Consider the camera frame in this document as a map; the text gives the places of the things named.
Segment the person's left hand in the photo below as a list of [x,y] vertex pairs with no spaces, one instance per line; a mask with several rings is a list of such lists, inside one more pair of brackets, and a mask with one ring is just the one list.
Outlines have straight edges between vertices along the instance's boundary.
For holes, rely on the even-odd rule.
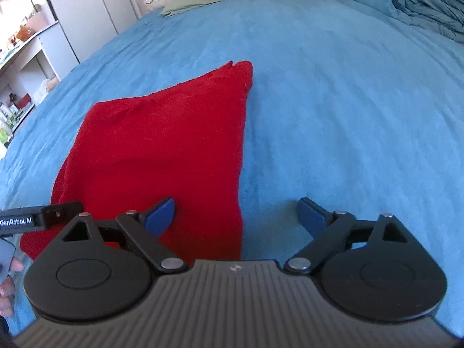
[[[24,269],[23,262],[16,257],[12,258],[10,270],[15,273],[20,273]],[[1,296],[0,296],[0,313],[2,317],[12,317],[14,298],[16,292],[16,286],[14,280],[8,276],[1,283]]]

